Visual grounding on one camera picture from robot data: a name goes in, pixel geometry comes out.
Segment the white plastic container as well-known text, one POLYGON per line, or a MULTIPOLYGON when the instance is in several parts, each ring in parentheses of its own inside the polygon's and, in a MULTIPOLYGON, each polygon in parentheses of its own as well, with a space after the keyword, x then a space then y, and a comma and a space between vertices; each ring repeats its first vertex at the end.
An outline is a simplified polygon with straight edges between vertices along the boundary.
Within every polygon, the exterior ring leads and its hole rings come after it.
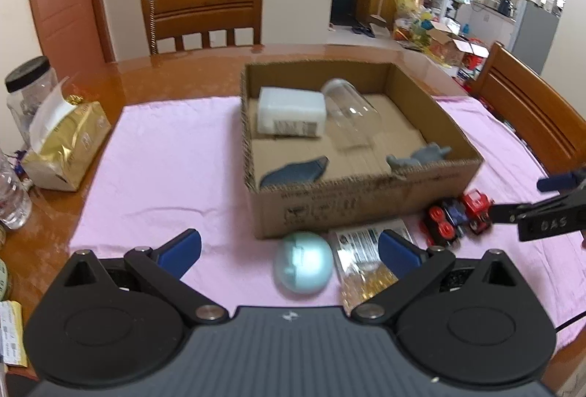
POLYGON ((263 86, 257 103, 257 133, 321 137, 327 119, 325 96, 307 89, 263 86))

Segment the wooden chair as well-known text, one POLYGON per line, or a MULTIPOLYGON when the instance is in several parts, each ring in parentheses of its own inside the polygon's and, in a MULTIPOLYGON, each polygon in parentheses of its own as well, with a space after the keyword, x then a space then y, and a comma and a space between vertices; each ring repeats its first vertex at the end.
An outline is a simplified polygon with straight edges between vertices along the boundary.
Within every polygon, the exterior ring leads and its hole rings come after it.
POLYGON ((585 119, 501 43, 491 46, 470 95, 512 126, 547 173, 585 165, 585 119))
POLYGON ((211 34, 226 32, 226 45, 236 45, 235 32, 252 31, 252 45, 262 44, 263 0, 140 0, 149 54, 159 53, 158 43, 174 41, 175 50, 185 49, 184 38, 201 36, 203 49, 209 49, 211 34))

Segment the wooden chair right side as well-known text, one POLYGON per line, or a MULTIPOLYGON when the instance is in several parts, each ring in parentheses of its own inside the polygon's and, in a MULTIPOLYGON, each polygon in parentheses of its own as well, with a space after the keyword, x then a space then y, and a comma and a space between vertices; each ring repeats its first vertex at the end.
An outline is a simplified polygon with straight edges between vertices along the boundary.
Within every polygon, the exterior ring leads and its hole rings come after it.
POLYGON ((491 46, 470 95, 512 126, 547 173, 585 165, 585 119, 501 43, 491 46))

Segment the bottle of yellow capsules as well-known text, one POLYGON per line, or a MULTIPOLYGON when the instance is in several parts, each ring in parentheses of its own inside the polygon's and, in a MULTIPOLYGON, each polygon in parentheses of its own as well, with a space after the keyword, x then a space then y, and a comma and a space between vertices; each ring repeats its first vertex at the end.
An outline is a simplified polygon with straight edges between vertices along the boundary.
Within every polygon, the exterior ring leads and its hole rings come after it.
POLYGON ((348 316, 360 304, 398 281, 382 263, 353 264, 342 275, 341 297, 348 316))

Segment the light blue earbud case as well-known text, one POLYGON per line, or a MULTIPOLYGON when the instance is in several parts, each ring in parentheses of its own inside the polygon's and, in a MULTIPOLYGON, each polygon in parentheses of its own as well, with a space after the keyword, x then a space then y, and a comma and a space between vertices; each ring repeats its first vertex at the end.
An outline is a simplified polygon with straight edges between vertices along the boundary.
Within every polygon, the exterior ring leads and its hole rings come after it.
POLYGON ((280 240, 273 260, 278 285, 297 295, 321 293, 334 272, 332 248, 317 233, 296 231, 280 240))

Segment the blue toy train car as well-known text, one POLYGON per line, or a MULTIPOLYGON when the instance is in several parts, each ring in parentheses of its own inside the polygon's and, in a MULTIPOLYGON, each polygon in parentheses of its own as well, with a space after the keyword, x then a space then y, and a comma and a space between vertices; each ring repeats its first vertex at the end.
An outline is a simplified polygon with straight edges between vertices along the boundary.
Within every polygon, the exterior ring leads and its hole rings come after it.
POLYGON ((452 247, 464 236, 468 218, 456 198, 440 198, 423 212, 421 229, 429 246, 452 247))

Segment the cardboard box on floor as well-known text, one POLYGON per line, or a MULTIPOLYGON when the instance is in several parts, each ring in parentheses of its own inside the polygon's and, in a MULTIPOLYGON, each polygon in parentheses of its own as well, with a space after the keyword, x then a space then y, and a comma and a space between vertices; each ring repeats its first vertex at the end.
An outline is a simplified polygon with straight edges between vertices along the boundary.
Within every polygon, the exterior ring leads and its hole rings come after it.
POLYGON ((444 24, 432 22, 431 25, 427 31, 430 39, 428 51, 441 63, 474 70, 488 59, 490 51, 484 44, 460 37, 444 24))

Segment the grey refrigerator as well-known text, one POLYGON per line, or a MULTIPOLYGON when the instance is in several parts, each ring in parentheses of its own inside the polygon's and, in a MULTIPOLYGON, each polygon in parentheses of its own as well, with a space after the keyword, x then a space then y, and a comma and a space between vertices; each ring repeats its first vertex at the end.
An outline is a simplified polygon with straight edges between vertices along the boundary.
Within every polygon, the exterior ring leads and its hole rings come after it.
POLYGON ((541 75, 558 24, 557 15, 532 0, 522 0, 507 50, 537 75, 541 75))

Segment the water bottle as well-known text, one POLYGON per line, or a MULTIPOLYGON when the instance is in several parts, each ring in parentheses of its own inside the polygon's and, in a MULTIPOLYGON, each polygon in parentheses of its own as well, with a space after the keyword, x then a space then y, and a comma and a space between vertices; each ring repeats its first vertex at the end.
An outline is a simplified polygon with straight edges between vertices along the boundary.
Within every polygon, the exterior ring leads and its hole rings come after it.
POLYGON ((22 229, 32 212, 32 202, 4 153, 0 163, 0 219, 7 229, 22 229))

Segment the red toy train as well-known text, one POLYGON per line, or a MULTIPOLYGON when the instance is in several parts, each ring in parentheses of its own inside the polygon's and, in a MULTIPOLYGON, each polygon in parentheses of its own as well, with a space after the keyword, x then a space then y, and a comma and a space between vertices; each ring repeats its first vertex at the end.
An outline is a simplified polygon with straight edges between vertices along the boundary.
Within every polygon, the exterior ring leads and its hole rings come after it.
POLYGON ((494 201, 479 190, 472 190, 461 195, 468 226, 475 235, 480 235, 492 226, 490 209, 494 201))

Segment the labelled plastic pack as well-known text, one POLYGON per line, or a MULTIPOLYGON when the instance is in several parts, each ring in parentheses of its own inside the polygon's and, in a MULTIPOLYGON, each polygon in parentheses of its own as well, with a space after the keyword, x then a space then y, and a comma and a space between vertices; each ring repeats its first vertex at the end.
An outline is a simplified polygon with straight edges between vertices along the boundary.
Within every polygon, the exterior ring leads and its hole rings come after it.
POLYGON ((327 237, 333 249, 340 281, 357 272, 378 268, 381 264, 378 255, 378 238, 387 229, 414 243, 407 226, 400 218, 338 227, 328 231, 327 237))

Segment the grey cat toy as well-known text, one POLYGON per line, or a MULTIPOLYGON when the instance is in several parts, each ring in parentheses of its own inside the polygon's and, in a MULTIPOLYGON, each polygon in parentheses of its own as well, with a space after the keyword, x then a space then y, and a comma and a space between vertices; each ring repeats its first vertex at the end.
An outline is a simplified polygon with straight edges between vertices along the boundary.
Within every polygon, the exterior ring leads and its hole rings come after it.
POLYGON ((449 146, 441 147, 437 143, 428 143, 414 151, 409 157, 397 158, 394 155, 388 155, 386 163, 392 170, 419 167, 443 161, 451 151, 452 148, 449 146))

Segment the gold tissue pack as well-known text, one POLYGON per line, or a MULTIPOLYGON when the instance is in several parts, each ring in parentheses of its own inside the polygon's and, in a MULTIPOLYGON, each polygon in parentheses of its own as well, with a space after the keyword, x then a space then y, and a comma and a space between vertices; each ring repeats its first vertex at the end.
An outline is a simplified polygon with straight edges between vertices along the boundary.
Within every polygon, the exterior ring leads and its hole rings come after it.
POLYGON ((78 191, 111 130, 102 105, 70 93, 69 82, 62 79, 49 93, 29 128, 30 147, 22 167, 40 189, 78 191))

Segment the clear plastic jar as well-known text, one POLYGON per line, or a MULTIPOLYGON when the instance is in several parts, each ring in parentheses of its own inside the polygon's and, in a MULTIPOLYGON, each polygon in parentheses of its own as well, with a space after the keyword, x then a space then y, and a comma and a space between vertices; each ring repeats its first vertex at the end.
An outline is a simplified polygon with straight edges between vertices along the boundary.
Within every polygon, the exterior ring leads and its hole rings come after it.
POLYGON ((371 147, 381 131, 377 109, 346 79, 329 79, 321 92, 330 124, 328 134, 338 149, 371 147))

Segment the pink towel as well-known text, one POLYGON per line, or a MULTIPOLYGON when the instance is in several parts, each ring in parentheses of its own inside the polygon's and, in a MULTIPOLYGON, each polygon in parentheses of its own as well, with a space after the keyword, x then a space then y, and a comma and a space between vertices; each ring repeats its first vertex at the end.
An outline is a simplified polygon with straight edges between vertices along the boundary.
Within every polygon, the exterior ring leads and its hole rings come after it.
MULTIPOLYGON (((476 99, 435 99, 484 156, 470 187, 496 203, 540 201, 543 171, 526 147, 476 99)), ((71 239, 70 252, 120 257, 153 248, 185 229, 202 236, 203 254, 183 277, 233 313, 238 306, 338 306, 336 273, 319 294, 292 294, 275 284, 277 240, 257 240, 243 182, 240 99, 213 97, 124 107, 71 239)), ((465 237, 458 257, 505 250, 556 326, 585 311, 581 233, 519 242, 516 227, 494 225, 465 237)))

